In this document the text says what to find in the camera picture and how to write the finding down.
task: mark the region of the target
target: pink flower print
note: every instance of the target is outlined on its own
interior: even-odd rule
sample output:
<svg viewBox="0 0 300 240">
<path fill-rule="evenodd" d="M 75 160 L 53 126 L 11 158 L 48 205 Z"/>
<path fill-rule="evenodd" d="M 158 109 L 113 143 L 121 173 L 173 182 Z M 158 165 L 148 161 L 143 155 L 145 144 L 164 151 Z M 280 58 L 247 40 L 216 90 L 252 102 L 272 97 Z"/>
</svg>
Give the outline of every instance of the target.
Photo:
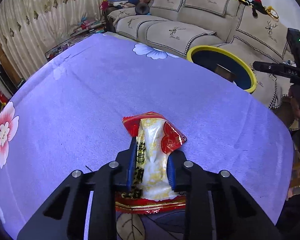
<svg viewBox="0 0 300 240">
<path fill-rule="evenodd" d="M 0 168 L 6 164 L 9 141 L 13 139 L 18 129 L 19 116 L 13 118 L 14 112 L 13 102 L 10 101 L 0 113 Z"/>
</svg>

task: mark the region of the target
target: round container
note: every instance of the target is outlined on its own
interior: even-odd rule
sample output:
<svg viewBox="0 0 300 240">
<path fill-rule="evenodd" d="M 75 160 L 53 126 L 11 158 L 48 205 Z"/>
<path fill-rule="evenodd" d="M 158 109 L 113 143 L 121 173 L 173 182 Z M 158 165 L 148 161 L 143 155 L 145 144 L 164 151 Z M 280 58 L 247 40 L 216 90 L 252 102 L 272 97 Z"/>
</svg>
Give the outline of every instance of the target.
<svg viewBox="0 0 300 240">
<path fill-rule="evenodd" d="M 187 60 L 212 72 L 215 71 L 217 65 L 221 65 L 235 74 L 235 84 L 250 94 L 257 87 L 256 77 L 250 67 L 236 55 L 224 49 L 205 45 L 195 46 L 189 49 Z"/>
</svg>

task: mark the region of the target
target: flower print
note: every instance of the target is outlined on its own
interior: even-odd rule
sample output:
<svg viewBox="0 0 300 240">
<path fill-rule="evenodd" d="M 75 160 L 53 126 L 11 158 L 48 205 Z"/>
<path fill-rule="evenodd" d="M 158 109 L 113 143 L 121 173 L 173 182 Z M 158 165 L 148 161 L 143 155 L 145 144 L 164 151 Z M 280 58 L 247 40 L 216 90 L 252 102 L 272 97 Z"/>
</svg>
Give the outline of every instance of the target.
<svg viewBox="0 0 300 240">
<path fill-rule="evenodd" d="M 19 116 L 13 118 L 14 113 L 15 109 L 12 101 L 0 113 L 0 168 L 6 164 L 9 142 L 13 139 L 18 129 Z"/>
<path fill-rule="evenodd" d="M 133 51 L 137 55 L 147 55 L 147 57 L 152 59 L 165 59 L 167 56 L 178 57 L 163 50 L 151 48 L 145 44 L 136 44 Z"/>
</svg>

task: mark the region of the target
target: silver screw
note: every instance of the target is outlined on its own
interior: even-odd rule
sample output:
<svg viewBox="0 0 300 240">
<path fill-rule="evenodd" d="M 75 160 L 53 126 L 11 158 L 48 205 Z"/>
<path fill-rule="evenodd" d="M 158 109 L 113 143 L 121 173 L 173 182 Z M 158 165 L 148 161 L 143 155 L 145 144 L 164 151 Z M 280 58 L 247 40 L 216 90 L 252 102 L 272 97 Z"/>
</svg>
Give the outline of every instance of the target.
<svg viewBox="0 0 300 240">
<path fill-rule="evenodd" d="M 72 177 L 77 178 L 81 175 L 81 171 L 79 171 L 79 170 L 72 171 L 71 175 L 72 175 Z"/>
<path fill-rule="evenodd" d="M 187 168 L 191 168 L 193 166 L 193 162 L 191 162 L 191 161 L 185 161 L 183 163 L 183 165 L 186 166 Z"/>
<path fill-rule="evenodd" d="M 223 170 L 221 171 L 221 176 L 224 177 L 224 178 L 228 178 L 230 176 L 230 172 L 229 171 L 226 171 L 226 170 Z"/>
<path fill-rule="evenodd" d="M 110 167 L 110 168 L 116 168 L 116 167 L 118 167 L 118 166 L 119 166 L 119 163 L 116 162 L 116 161 L 113 161 L 113 162 L 110 162 L 110 163 L 109 163 L 109 167 Z"/>
</svg>

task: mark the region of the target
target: sofa cushion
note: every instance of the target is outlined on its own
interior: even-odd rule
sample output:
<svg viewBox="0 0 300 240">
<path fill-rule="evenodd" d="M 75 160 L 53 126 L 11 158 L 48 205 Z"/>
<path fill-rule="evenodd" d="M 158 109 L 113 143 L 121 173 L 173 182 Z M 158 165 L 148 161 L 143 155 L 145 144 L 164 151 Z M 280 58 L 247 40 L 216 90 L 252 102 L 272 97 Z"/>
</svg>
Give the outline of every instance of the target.
<svg viewBox="0 0 300 240">
<path fill-rule="evenodd" d="M 193 46 L 213 45 L 220 41 L 214 31 L 182 22 L 157 22 L 146 30 L 146 42 L 170 49 L 183 57 Z"/>
<path fill-rule="evenodd" d="M 184 0 L 151 0 L 149 3 L 151 15 L 176 21 L 178 12 Z"/>
<path fill-rule="evenodd" d="M 287 27 L 259 12 L 258 18 L 254 18 L 252 9 L 245 5 L 240 7 L 238 17 L 239 22 L 233 26 L 227 42 L 236 36 L 269 55 L 274 61 L 282 62 L 285 59 L 288 46 Z"/>
<path fill-rule="evenodd" d="M 112 18 L 114 20 L 114 25 L 118 22 L 119 19 L 128 17 L 128 16 L 133 16 L 136 15 L 135 8 L 130 7 L 130 8 L 123 8 L 119 10 L 112 11 L 109 15 L 108 18 Z"/>
<path fill-rule="evenodd" d="M 151 15 L 135 15 L 121 19 L 115 29 L 122 35 L 129 35 L 135 40 L 138 39 L 138 29 L 145 22 L 168 21 L 167 19 Z"/>
<path fill-rule="evenodd" d="M 229 0 L 185 0 L 185 7 L 207 11 L 224 16 Z"/>
<path fill-rule="evenodd" d="M 230 43 L 220 44 L 216 47 L 235 54 L 252 68 L 257 79 L 257 88 L 252 95 L 258 101 L 269 108 L 278 108 L 281 105 L 282 98 L 288 94 L 291 85 L 290 79 L 256 71 L 252 66 L 255 61 L 275 62 L 269 55 L 255 50 L 236 36 L 233 37 Z"/>
<path fill-rule="evenodd" d="M 239 21 L 235 18 L 238 7 L 237 0 L 185 0 L 178 21 L 216 31 L 217 36 L 226 42 L 233 21 Z"/>
</svg>

